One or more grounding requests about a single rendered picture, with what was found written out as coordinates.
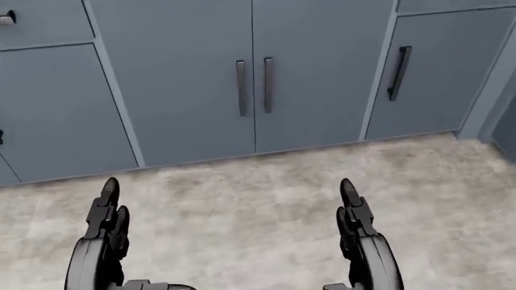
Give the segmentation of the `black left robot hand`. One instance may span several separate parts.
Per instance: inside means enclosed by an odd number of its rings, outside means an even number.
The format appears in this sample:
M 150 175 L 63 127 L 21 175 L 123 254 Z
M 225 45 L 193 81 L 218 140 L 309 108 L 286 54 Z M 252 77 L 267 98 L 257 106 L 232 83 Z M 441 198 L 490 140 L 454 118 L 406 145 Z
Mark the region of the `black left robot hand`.
M 189 285 L 125 280 L 121 261 L 129 248 L 129 209 L 118 206 L 120 187 L 109 178 L 86 217 L 88 229 L 79 238 L 69 262 L 64 290 L 197 290 Z

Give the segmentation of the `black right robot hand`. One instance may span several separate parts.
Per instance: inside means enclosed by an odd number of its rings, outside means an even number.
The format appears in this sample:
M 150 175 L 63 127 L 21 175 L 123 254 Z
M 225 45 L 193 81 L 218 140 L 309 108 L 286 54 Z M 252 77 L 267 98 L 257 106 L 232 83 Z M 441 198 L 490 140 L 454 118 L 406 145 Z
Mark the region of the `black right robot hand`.
M 339 191 L 343 205 L 336 211 L 336 222 L 340 249 L 350 261 L 351 286 L 327 284 L 322 290 L 404 290 L 390 245 L 373 227 L 374 216 L 368 202 L 348 178 L 341 180 Z

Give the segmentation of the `blue-grey cabinet door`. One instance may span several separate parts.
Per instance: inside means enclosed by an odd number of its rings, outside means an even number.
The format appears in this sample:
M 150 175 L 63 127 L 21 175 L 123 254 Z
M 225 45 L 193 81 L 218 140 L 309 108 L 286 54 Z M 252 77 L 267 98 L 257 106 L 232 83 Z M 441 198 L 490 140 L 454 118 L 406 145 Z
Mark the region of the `blue-grey cabinet door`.
M 459 130 L 515 18 L 516 7 L 399 17 L 365 138 Z M 389 101 L 404 46 L 410 61 Z
M 24 183 L 137 166 L 91 44 L 0 52 L 0 131 Z
M 16 176 L 13 169 L 5 161 L 3 156 L 0 154 L 0 186 L 14 185 L 18 183 L 21 183 L 21 181 Z
M 394 0 L 252 0 L 259 153 L 359 139 L 393 7 Z
M 254 152 L 251 0 L 90 0 L 147 166 Z M 245 62 L 245 117 L 236 61 Z

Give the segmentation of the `blue-grey corner cabinet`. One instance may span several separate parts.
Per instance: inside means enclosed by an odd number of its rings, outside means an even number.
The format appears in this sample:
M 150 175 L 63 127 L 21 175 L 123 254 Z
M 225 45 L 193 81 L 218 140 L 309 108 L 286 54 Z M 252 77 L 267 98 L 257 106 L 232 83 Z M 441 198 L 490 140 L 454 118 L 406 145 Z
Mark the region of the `blue-grey corner cabinet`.
M 504 159 L 516 164 L 516 19 L 454 135 L 493 144 Z

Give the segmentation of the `blue-grey cabinet drawer front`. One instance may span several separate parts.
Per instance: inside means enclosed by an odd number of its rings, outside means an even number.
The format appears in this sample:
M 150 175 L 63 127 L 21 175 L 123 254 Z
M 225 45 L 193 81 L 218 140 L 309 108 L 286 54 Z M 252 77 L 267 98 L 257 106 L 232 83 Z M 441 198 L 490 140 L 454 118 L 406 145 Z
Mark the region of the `blue-grey cabinet drawer front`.
M 17 23 L 0 26 L 0 50 L 83 43 L 94 38 L 82 0 L 0 0 Z
M 444 11 L 516 6 L 516 0 L 399 0 L 399 14 L 426 14 Z

